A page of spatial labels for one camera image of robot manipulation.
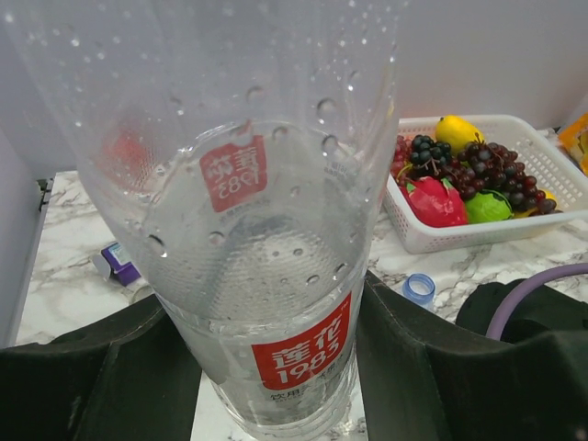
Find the clear red-label water bottle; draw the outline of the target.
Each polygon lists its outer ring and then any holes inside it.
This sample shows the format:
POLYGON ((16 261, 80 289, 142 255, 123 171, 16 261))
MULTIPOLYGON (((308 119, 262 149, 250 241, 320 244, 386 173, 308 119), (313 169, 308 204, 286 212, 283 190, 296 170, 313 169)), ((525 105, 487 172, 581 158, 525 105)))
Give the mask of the clear red-label water bottle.
POLYGON ((4 1, 85 191, 233 420, 342 418, 402 1, 4 1))

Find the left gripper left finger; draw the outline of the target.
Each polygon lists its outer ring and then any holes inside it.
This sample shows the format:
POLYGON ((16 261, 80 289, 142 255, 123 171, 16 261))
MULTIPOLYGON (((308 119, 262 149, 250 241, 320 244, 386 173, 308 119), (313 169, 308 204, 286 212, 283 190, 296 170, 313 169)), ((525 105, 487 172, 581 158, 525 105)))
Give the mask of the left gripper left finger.
POLYGON ((188 440, 201 369, 155 296, 1 352, 4 440, 188 440))

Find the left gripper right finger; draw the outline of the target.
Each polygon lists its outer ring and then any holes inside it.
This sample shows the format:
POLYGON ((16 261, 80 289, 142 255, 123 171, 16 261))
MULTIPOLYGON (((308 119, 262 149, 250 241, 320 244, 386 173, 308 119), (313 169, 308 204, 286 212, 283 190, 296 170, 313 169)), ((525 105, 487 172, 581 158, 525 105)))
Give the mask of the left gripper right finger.
POLYGON ((356 351, 372 440, 587 437, 587 329, 492 340, 367 274, 356 351))

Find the blue small water bottle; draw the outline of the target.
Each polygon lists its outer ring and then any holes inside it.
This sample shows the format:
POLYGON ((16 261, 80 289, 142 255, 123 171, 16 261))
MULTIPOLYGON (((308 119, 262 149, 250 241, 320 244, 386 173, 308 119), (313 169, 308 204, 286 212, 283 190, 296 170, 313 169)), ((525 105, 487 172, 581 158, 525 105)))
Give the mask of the blue small water bottle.
POLYGON ((436 285, 428 275, 422 273, 409 275, 402 285, 401 293, 404 298, 414 304, 428 311, 433 310, 436 285))

